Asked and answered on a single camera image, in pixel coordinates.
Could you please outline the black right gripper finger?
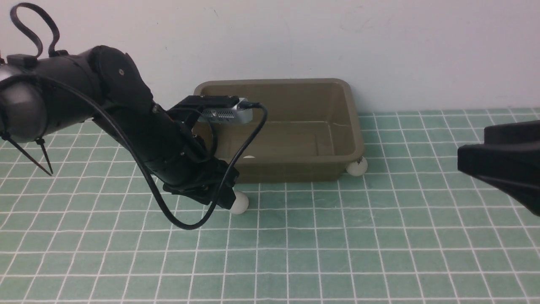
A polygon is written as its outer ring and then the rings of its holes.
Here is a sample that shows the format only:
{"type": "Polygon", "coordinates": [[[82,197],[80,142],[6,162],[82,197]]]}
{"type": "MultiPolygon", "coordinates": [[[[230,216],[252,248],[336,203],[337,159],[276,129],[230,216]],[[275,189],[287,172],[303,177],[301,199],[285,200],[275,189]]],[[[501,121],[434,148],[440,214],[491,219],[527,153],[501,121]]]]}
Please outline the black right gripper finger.
{"type": "Polygon", "coordinates": [[[509,195],[540,215],[540,122],[484,128],[482,144],[457,149],[457,169],[509,195]]]}

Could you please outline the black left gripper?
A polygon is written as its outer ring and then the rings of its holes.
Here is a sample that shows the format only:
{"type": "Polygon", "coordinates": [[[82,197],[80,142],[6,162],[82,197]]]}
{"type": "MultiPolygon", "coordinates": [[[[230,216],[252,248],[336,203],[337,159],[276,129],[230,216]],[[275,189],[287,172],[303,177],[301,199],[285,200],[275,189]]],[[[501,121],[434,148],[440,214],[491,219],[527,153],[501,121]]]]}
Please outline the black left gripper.
{"type": "MultiPolygon", "coordinates": [[[[174,195],[183,195],[201,204],[209,205],[215,191],[222,182],[229,164],[224,160],[212,158],[208,162],[198,164],[187,180],[181,184],[173,185],[165,182],[162,189],[174,195]]],[[[230,210],[237,199],[233,187],[240,173],[235,167],[227,175],[217,199],[217,205],[230,210]]]]}

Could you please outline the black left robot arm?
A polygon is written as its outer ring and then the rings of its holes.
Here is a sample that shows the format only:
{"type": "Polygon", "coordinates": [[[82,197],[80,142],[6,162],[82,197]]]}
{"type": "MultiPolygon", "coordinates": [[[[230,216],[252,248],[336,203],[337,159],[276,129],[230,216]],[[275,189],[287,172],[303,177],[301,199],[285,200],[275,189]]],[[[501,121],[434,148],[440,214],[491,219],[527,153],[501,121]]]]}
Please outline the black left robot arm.
{"type": "Polygon", "coordinates": [[[200,110],[164,110],[128,54],[97,46],[35,59],[14,54],[1,65],[1,138],[15,147],[91,119],[158,178],[166,192],[231,209],[238,171],[192,133],[200,110]]]}

